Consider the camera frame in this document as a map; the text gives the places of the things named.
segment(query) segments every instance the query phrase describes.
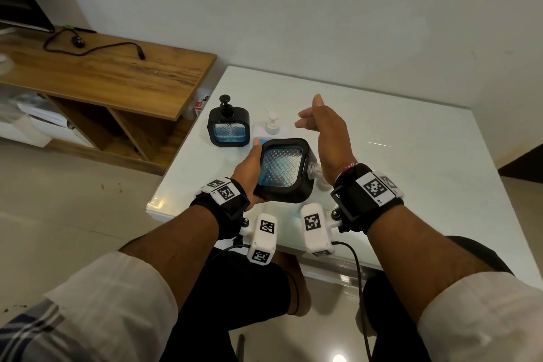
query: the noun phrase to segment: television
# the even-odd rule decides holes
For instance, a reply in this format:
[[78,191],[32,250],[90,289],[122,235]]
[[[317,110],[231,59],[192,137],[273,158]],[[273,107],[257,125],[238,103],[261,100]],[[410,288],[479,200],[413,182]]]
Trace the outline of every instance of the television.
[[43,32],[55,32],[55,27],[35,0],[0,0],[0,22]]

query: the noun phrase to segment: white table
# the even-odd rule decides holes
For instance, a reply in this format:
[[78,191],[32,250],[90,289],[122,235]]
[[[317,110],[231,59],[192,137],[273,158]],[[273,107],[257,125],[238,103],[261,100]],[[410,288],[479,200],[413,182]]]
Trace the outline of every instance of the white table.
[[[516,276],[543,288],[543,281],[526,243],[499,175],[470,110],[436,105],[375,92],[319,83],[294,77],[228,67],[209,103],[195,122],[153,198],[147,212],[167,221],[188,207],[194,192],[208,180],[228,176],[247,155],[249,146],[213,146],[207,132],[209,112],[219,96],[247,109],[251,124],[267,119],[265,109],[279,112],[282,124],[293,126],[297,112],[310,106],[316,93],[336,110],[349,127],[357,159],[390,174],[405,192],[405,203],[424,221],[445,235],[472,238],[494,249]],[[297,130],[316,153],[316,132]],[[328,193],[314,188],[306,202],[333,207]],[[300,205],[269,202],[260,212],[277,217],[279,246],[305,250],[299,218]],[[363,233],[340,234],[366,266],[380,268]],[[350,251],[338,246],[335,257],[353,262]]]

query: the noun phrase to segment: tiled floor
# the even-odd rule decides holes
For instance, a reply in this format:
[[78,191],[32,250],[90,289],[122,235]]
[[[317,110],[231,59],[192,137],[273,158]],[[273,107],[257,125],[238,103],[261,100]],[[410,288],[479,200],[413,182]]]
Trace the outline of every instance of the tiled floor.
[[[145,213],[158,176],[0,139],[0,326],[74,271],[157,226]],[[540,268],[543,185],[505,179]],[[231,332],[245,360],[366,360],[356,291],[309,279],[313,309]]]

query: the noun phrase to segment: textured glass panel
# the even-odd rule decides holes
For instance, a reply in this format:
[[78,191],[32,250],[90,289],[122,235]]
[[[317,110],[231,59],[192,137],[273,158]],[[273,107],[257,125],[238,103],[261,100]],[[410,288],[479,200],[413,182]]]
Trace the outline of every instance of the textured glass panel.
[[217,123],[213,126],[217,142],[237,143],[245,140],[245,125],[241,123]]
[[258,184],[287,188],[295,184],[302,162],[302,149],[299,147],[271,148],[262,158],[262,168]]

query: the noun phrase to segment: white sleeve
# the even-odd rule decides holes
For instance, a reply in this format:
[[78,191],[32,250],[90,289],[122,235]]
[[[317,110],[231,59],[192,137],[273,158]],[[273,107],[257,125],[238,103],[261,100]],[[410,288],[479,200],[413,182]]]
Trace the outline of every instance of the white sleeve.
[[100,360],[158,361],[178,316],[158,271],[120,252],[102,256],[45,296],[69,322],[63,333]]
[[418,331],[432,362],[541,361],[543,291],[509,273],[476,273],[439,294]]

